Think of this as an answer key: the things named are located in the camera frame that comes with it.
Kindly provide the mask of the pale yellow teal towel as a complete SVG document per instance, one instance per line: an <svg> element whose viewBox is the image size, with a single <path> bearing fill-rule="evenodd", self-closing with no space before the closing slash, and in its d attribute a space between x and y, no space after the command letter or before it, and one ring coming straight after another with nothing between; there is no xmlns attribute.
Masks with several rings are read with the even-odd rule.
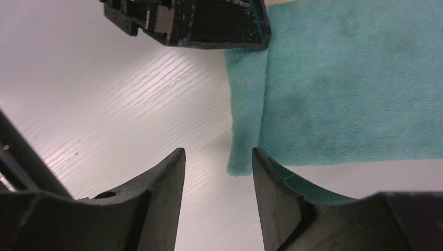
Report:
<svg viewBox="0 0 443 251"><path fill-rule="evenodd" d="M442 1L267 10L269 48L225 52L230 175L254 147L289 166L442 158Z"/></svg>

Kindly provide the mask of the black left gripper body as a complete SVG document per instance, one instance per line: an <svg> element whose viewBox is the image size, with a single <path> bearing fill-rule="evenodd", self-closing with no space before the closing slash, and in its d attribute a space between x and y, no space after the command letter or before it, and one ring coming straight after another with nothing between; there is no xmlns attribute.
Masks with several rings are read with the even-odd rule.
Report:
<svg viewBox="0 0 443 251"><path fill-rule="evenodd" d="M103 0L104 15L129 36L144 32L162 45L204 50L269 46L264 1Z"/></svg>

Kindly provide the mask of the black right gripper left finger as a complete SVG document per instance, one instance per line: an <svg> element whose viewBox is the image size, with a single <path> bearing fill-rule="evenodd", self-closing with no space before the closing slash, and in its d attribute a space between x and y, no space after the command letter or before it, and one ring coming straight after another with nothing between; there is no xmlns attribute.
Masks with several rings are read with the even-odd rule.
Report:
<svg viewBox="0 0 443 251"><path fill-rule="evenodd" d="M1 193L1 250L174 250L185 150L94 198Z"/></svg>

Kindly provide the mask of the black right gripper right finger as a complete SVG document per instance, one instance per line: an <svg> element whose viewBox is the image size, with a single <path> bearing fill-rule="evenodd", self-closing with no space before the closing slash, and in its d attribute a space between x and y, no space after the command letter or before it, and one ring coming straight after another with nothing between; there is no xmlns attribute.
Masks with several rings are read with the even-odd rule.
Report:
<svg viewBox="0 0 443 251"><path fill-rule="evenodd" d="M324 189L252 150L265 250L442 250L442 192Z"/></svg>

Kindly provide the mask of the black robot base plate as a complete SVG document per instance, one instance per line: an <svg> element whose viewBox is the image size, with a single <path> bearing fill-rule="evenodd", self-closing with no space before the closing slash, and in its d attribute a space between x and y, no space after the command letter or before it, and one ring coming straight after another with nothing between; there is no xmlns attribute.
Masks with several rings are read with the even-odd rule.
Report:
<svg viewBox="0 0 443 251"><path fill-rule="evenodd" d="M1 113L1 174L17 190L44 190L72 196L8 118Z"/></svg>

